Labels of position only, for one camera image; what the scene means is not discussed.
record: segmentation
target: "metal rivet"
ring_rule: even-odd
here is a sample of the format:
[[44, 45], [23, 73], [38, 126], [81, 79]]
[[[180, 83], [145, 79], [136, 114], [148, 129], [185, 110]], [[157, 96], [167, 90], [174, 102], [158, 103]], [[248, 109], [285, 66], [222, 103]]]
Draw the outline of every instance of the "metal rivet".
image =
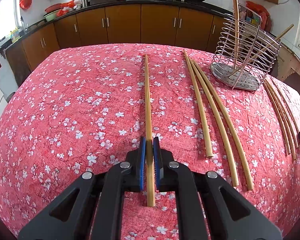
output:
[[120, 167], [126, 169], [126, 168], [130, 167], [130, 163], [129, 162], [122, 162], [122, 163], [120, 163]]
[[171, 168], [177, 168], [177, 167], [179, 167], [179, 163], [177, 163], [177, 162], [169, 162], [169, 166]]
[[216, 177], [218, 177], [218, 174], [214, 171], [208, 171], [207, 175], [210, 179], [215, 179]]
[[84, 174], [82, 174], [83, 179], [91, 179], [92, 178], [92, 173], [89, 171], [86, 171]]

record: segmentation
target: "window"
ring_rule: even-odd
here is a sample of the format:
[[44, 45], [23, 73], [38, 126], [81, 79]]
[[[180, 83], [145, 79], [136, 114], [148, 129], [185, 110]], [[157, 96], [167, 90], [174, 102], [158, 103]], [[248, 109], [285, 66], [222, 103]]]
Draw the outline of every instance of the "window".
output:
[[0, 2], [0, 39], [7, 36], [19, 26], [20, 9], [18, 0], [1, 0]]

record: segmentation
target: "tablecloth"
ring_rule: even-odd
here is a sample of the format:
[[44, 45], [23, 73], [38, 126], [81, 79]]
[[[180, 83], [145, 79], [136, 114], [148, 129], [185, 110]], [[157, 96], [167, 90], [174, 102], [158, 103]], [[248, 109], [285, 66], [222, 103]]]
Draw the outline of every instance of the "tablecloth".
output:
[[[229, 136], [238, 169], [237, 191], [288, 233], [299, 216], [300, 148], [294, 162], [285, 155], [281, 129], [263, 86], [254, 94], [230, 90], [210, 72], [212, 54], [187, 52], [216, 88], [246, 152], [253, 191], [247, 191]], [[0, 218], [15, 236], [80, 174], [105, 172], [138, 147], [145, 135], [146, 53], [153, 136], [192, 171], [214, 170], [231, 182], [221, 135], [202, 93], [213, 148], [213, 157], [205, 156], [182, 48], [107, 44], [63, 49], [31, 73], [0, 119]], [[300, 96], [274, 81], [285, 93], [300, 129]], [[175, 194], [157, 192], [155, 198], [156, 207], [151, 208], [146, 207], [145, 191], [125, 193], [122, 239], [178, 239]]]

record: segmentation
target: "red cloth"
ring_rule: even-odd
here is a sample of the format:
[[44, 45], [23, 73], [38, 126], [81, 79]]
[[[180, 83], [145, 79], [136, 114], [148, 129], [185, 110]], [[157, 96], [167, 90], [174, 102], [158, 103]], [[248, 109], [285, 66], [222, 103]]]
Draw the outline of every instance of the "red cloth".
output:
[[[187, 49], [208, 74], [231, 115], [254, 179], [247, 191], [241, 162], [237, 190], [286, 234], [299, 215], [300, 149], [285, 156], [269, 98], [230, 90], [210, 72], [212, 54]], [[214, 156], [207, 159], [199, 112], [181, 48], [109, 44], [54, 52], [31, 73], [0, 119], [0, 217], [13, 234], [85, 171], [101, 173], [123, 161], [145, 135], [144, 60], [148, 54], [153, 135], [192, 171], [231, 181], [226, 153], [205, 95]], [[300, 96], [275, 80], [297, 119]], [[175, 195], [126, 193], [122, 239], [178, 239]]]

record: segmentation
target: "perforated metal base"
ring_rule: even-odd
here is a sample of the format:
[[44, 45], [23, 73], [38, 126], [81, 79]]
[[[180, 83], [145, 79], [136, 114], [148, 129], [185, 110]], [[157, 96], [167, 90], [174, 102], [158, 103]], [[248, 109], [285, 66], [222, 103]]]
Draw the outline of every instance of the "perforated metal base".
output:
[[[234, 69], [222, 63], [213, 62], [210, 66], [210, 69], [216, 78], [230, 87], [233, 87], [235, 81], [240, 75], [240, 72], [231, 74], [234, 72]], [[260, 84], [258, 80], [254, 76], [251, 76], [251, 74], [247, 70], [244, 70], [235, 88], [256, 91], [259, 85]]]

